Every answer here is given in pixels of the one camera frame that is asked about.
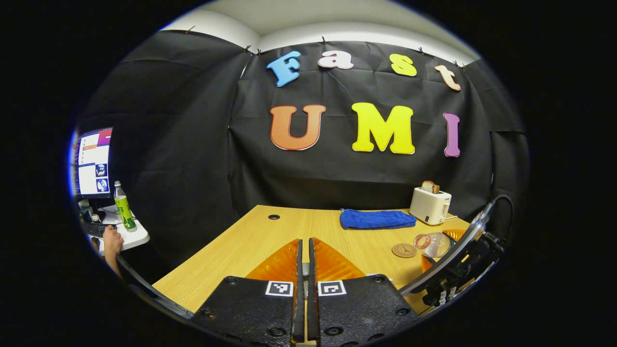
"yellow letter m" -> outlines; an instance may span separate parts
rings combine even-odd
[[[358,141],[352,144],[354,151],[371,152],[375,148],[371,143],[371,133],[382,152],[386,150],[393,135],[394,141],[390,145],[393,153],[413,154],[416,151],[412,144],[411,108],[394,106],[387,121],[384,121],[375,105],[368,102],[356,102],[351,108],[358,114]]]

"letter f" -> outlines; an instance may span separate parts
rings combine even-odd
[[[291,51],[284,56],[278,58],[277,60],[266,65],[266,68],[272,69],[274,71],[276,77],[278,78],[278,82],[276,82],[276,86],[284,86],[287,83],[295,80],[300,76],[300,73],[297,71],[291,71],[291,69],[298,69],[300,67],[300,63],[294,57],[301,56],[301,53],[298,51]]]

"coaster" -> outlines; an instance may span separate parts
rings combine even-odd
[[[401,258],[411,258],[416,255],[417,250],[414,246],[408,243],[399,243],[392,247],[392,253]]]

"human hand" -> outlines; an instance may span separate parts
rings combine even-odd
[[[105,258],[115,259],[116,255],[120,253],[122,244],[124,244],[124,239],[118,230],[108,225],[103,233],[103,242],[105,245]]]

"black curtain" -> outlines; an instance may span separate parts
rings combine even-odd
[[[480,59],[465,67],[465,73],[476,89],[488,121],[491,134],[493,182],[491,195],[509,196],[514,204],[512,227],[520,226],[529,186],[530,158],[525,128],[519,111],[509,92],[487,65]],[[500,200],[494,207],[488,229],[512,242],[510,234],[511,210]]]
[[[277,87],[266,65],[294,50],[300,77]],[[355,66],[320,67],[321,54],[333,50],[351,54]],[[391,54],[411,58],[417,75],[395,73]],[[461,91],[445,84],[434,68],[440,64]],[[149,243],[173,268],[257,204],[406,208],[414,187],[431,180],[452,194],[450,213],[467,221],[499,192],[512,195],[520,211],[529,156],[506,95],[483,61],[459,68],[412,49],[355,41],[253,55],[209,35],[160,31],[110,73],[82,112],[80,130],[114,127],[110,176],[122,182]],[[384,119],[394,106],[411,108],[415,153],[354,151],[356,102],[374,104]],[[309,104],[326,107],[315,145],[275,146],[272,107],[295,106],[290,133],[303,136]],[[458,157],[444,155],[446,112],[460,119]],[[500,203],[498,213],[503,234],[508,207]]]
[[[275,74],[266,65],[294,50],[302,53],[297,58],[300,76],[278,88]],[[350,53],[355,66],[350,70],[318,66],[321,54],[332,50]],[[417,75],[396,74],[391,54],[411,58]],[[461,91],[445,84],[434,68],[439,64],[455,74]],[[370,153],[354,151],[352,143],[358,132],[357,114],[352,110],[355,102],[374,104],[385,119],[394,106],[410,107],[415,153],[381,152],[377,147]],[[295,106],[298,111],[292,117],[290,133],[302,136],[307,124],[302,108],[308,104],[326,107],[317,143],[303,151],[277,148],[270,140],[270,109]],[[446,112],[460,118],[459,157],[444,155]],[[346,41],[263,52],[252,57],[234,100],[230,133],[234,206],[240,214],[256,204],[317,209],[405,208],[411,203],[414,187],[431,180],[452,194],[450,212],[469,219],[491,196],[495,165],[491,117],[463,69],[411,49]]]
[[[250,53],[210,35],[159,31],[111,71],[80,130],[113,126],[109,172],[174,268],[237,220],[227,126]]]

